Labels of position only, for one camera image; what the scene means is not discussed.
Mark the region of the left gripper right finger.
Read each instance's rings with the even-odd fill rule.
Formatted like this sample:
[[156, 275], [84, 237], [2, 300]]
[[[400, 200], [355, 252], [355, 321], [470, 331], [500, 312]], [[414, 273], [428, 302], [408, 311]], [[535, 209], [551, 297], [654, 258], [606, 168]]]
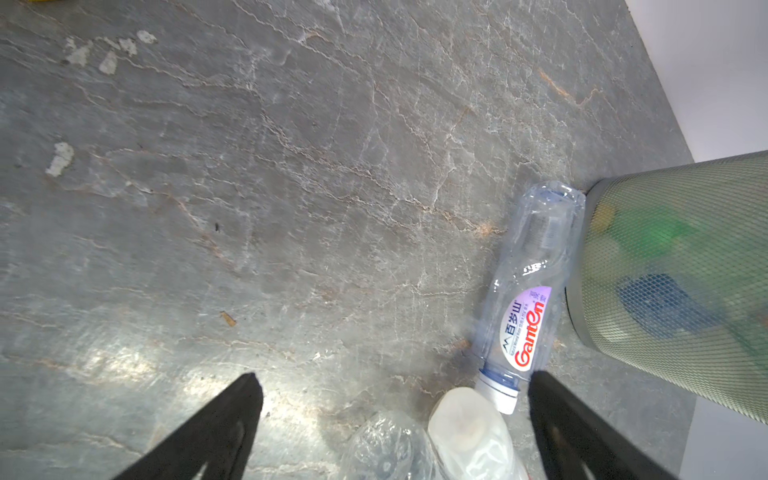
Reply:
[[528, 388], [529, 414], [549, 479], [672, 479], [546, 371]]

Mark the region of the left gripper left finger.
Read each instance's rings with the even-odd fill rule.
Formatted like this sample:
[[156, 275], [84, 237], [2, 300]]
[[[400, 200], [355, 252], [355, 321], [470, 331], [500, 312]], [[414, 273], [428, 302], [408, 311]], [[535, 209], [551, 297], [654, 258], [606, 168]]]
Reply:
[[263, 390], [256, 375], [241, 375], [117, 477], [241, 479], [263, 402]]

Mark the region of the blue label white cap bottle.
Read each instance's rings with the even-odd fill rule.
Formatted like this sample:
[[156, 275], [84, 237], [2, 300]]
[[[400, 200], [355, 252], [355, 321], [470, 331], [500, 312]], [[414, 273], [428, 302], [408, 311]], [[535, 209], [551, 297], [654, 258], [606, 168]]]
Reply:
[[349, 439], [339, 479], [445, 479], [425, 429], [401, 411], [373, 415]]

